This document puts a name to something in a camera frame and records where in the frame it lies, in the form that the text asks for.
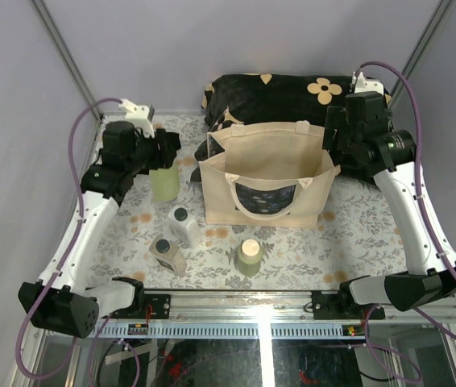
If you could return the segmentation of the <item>green liquid bottle black cap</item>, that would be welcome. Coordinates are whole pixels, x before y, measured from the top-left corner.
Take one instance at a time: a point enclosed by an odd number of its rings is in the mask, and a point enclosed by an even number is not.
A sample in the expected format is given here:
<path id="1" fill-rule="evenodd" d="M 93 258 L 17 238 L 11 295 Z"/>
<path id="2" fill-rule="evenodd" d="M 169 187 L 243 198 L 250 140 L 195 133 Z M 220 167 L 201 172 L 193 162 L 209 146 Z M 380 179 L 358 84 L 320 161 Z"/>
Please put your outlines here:
<path id="1" fill-rule="evenodd" d="M 180 175 L 175 163 L 169 169 L 151 169 L 149 177 L 155 202 L 170 202 L 178 197 Z"/>

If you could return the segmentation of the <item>beige canvas tote bag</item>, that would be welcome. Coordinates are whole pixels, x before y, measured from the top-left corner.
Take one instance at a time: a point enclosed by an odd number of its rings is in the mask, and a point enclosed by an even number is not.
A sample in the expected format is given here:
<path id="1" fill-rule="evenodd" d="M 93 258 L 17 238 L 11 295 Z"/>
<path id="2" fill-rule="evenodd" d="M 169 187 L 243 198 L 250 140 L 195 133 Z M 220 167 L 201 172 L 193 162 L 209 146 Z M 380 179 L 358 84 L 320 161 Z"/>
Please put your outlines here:
<path id="1" fill-rule="evenodd" d="M 307 121 L 233 125 L 208 135 L 200 162 L 208 224 L 313 228 L 340 168 Z"/>

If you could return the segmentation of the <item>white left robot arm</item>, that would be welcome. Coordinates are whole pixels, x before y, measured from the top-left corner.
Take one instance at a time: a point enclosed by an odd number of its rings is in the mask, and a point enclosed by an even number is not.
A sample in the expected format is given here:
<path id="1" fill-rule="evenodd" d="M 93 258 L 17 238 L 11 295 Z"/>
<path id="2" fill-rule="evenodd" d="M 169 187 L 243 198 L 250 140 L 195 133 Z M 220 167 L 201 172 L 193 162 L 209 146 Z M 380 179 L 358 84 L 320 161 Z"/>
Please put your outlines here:
<path id="1" fill-rule="evenodd" d="M 177 133 L 155 129 L 145 137 L 127 121 L 106 124 L 98 160 L 81 178 L 77 208 L 55 257 L 35 283 L 25 282 L 18 293 L 28 321 L 37 328 L 83 339 L 99 318 L 138 318 L 147 312 L 143 283 L 115 277 L 89 288 L 91 267 L 106 228 L 139 174 L 171 167 L 181 148 Z"/>

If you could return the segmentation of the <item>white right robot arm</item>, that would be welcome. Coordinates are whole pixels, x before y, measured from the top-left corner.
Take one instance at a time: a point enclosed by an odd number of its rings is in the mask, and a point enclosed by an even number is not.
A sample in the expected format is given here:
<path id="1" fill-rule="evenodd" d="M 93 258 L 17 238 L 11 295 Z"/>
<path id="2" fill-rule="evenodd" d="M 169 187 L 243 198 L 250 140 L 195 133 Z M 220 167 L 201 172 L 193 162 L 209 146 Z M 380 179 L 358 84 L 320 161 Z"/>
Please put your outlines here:
<path id="1" fill-rule="evenodd" d="M 344 173 L 373 181 L 386 198 L 404 245 L 406 269 L 360 277 L 340 286 L 338 310 L 355 318 L 373 304 L 411 310 L 456 293 L 456 251 L 435 215 L 416 144 L 408 131 L 396 131 L 392 112 L 375 91 L 348 94 L 343 107 L 327 110 L 322 147 Z"/>

